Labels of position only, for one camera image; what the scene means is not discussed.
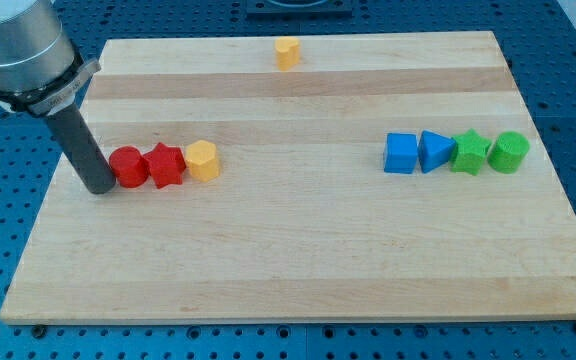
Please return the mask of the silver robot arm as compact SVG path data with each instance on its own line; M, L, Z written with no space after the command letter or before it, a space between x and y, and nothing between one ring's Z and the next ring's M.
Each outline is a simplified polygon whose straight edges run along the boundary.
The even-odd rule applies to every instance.
M116 178L75 103L101 69L68 36L50 0L0 0L0 106L41 118L93 194Z

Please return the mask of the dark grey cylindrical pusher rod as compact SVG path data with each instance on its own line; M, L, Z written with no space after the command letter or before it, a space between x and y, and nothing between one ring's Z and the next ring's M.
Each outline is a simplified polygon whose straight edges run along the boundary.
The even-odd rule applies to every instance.
M75 103L44 122L90 193L105 194L115 186L116 177Z

